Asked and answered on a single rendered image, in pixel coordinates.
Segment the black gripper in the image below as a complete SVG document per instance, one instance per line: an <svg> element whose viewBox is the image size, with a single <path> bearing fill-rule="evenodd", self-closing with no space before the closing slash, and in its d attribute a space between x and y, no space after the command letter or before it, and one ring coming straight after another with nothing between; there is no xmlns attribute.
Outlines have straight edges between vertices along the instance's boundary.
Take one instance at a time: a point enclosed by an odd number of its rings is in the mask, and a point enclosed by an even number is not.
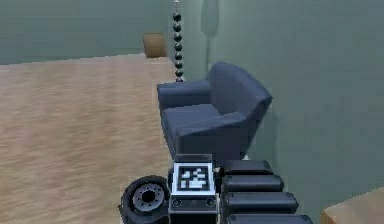
<svg viewBox="0 0 384 224"><path fill-rule="evenodd" d="M169 224L167 179L149 175L133 181L118 206L123 224Z"/></svg>

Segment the brown wooden box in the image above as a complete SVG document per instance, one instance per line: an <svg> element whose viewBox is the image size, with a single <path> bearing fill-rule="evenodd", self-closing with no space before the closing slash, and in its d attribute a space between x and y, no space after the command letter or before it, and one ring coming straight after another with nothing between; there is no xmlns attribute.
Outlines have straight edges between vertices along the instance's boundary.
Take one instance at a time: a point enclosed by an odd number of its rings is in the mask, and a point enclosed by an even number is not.
<svg viewBox="0 0 384 224"><path fill-rule="evenodd" d="M143 35L143 45L147 58L167 56L166 40L163 33L145 33Z"/></svg>

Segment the black beaded floor lamp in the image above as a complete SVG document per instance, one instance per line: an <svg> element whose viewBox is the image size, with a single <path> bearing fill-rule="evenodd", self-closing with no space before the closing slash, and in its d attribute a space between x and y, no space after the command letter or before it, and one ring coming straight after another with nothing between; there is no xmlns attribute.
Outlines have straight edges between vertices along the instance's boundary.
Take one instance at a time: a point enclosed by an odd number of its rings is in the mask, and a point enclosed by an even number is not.
<svg viewBox="0 0 384 224"><path fill-rule="evenodd" d="M174 31L174 35L173 35L173 40L174 40L174 59L175 59L175 62L174 62L174 66L176 68L175 70L175 75L176 75L176 82L182 82L183 81L183 54L182 54L182 49L183 49L183 45L181 43L183 37L182 37L182 34L181 34L181 30L182 30L182 25L181 25L181 20L182 20L182 15L181 13L179 12L179 3L180 3L180 0L173 0L173 3L174 3L174 7L175 7L175 12L172 14L172 19L173 19L173 31Z"/></svg>

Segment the light wooden furniture top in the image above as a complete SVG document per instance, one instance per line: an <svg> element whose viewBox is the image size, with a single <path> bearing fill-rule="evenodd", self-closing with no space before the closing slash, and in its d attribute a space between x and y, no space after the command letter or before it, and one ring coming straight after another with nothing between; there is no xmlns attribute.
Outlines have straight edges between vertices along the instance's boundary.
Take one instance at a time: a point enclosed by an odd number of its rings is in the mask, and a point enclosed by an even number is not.
<svg viewBox="0 0 384 224"><path fill-rule="evenodd" d="M325 208L320 224L384 224L384 186Z"/></svg>

